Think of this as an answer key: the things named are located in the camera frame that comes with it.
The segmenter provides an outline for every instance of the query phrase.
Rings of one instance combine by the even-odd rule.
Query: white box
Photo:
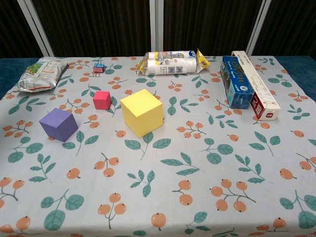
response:
[[[247,54],[245,51],[233,51],[232,55],[238,58],[241,68],[254,90],[250,104],[257,118],[259,120],[275,120],[281,108],[253,67]]]

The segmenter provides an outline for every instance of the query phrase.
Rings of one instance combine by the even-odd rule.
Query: table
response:
[[[140,59],[63,58],[54,90],[0,101],[0,236],[314,236],[316,104],[278,61],[251,57],[282,109],[257,121],[228,107],[221,57],[167,76],[137,75]],[[119,100],[143,88],[164,125],[139,139]],[[97,90],[108,111],[94,109]],[[56,107],[79,125],[65,143],[39,124]]]

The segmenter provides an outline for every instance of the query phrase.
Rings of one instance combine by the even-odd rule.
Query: red label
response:
[[[257,118],[259,119],[261,117],[263,111],[265,110],[265,108],[263,107],[261,101],[259,100],[256,92],[254,93],[250,104],[251,104],[251,107],[253,108],[253,111],[255,112]]]

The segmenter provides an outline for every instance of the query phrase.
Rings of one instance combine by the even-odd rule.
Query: dark curtain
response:
[[[0,58],[42,57],[16,0],[0,0]]]
[[[246,50],[262,0],[164,0],[163,49]]]
[[[148,0],[33,0],[55,56],[130,56],[151,50]]]
[[[253,55],[316,56],[316,1],[272,0]]]

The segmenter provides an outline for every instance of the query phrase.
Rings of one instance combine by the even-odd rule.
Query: blue box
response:
[[[94,67],[95,67],[95,68],[103,68],[103,67],[104,67],[104,64],[103,64],[103,63],[95,63],[95,64],[94,64]]]
[[[238,58],[224,56],[221,74],[229,106],[232,109],[247,109],[253,96],[253,90]]]

